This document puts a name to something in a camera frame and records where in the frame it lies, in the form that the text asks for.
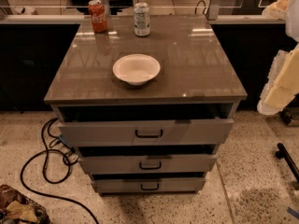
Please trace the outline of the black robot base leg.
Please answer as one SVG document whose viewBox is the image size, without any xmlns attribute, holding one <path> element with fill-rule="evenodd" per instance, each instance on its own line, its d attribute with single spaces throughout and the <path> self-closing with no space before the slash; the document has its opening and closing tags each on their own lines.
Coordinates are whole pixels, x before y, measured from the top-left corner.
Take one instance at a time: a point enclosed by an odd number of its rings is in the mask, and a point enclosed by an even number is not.
<svg viewBox="0 0 299 224">
<path fill-rule="evenodd" d="M 284 145 L 282 143 L 278 143 L 277 144 L 278 150 L 275 152 L 275 156 L 278 159 L 284 159 L 285 162 L 287 162 L 289 168 L 292 171 L 292 174 L 294 175 L 295 179 L 297 182 L 299 182 L 299 169 L 297 168 L 297 166 L 295 165 L 291 155 L 289 154 L 289 152 L 287 151 L 287 149 L 284 147 Z"/>
</svg>

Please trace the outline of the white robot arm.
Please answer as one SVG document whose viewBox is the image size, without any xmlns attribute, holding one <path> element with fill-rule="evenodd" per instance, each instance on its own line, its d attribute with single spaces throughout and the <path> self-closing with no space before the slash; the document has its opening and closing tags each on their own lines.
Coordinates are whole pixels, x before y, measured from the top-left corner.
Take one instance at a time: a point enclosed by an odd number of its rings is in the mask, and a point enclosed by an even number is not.
<svg viewBox="0 0 299 224">
<path fill-rule="evenodd" d="M 259 113 L 275 115 L 299 93 L 299 0 L 277 0 L 263 14 L 283 19 L 286 35 L 297 42 L 290 52 L 278 51 L 257 104 Z"/>
</svg>

